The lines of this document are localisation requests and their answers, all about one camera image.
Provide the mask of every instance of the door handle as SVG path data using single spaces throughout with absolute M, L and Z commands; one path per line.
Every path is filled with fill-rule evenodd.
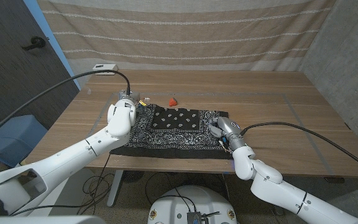
M 22 47 L 23 50 L 31 50 L 35 48 L 42 48 L 45 46 L 46 42 L 41 37 L 31 37 L 31 44 L 27 47 Z

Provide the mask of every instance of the cloth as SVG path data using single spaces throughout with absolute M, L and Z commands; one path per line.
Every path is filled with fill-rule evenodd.
M 129 142 L 111 154 L 161 158 L 227 159 L 208 122 L 227 112 L 167 109 L 157 105 L 141 108 L 131 129 Z
M 297 71 L 335 0 L 38 0 L 74 73 Z

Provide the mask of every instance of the dark door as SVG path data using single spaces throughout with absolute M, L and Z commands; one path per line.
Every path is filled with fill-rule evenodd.
M 25 51 L 31 38 L 46 41 Z M 0 120 L 42 90 L 70 77 L 23 1 L 0 1 Z M 18 115 L 32 114 L 47 129 L 78 93 L 69 82 L 33 102 Z

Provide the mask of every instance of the black bandana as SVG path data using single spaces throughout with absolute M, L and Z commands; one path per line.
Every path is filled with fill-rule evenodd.
M 111 154 L 161 158 L 227 159 L 230 157 L 209 132 L 208 122 L 227 112 L 140 108 L 129 142 Z

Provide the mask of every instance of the table leg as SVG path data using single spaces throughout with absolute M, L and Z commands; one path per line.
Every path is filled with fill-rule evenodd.
M 116 173 L 114 174 L 114 179 L 112 180 L 109 198 L 107 200 L 107 206 L 109 207 L 113 207 L 114 204 L 116 203 L 116 200 L 118 198 L 118 191 L 121 186 L 121 178 L 123 173 L 124 173 L 123 170 L 116 170 Z

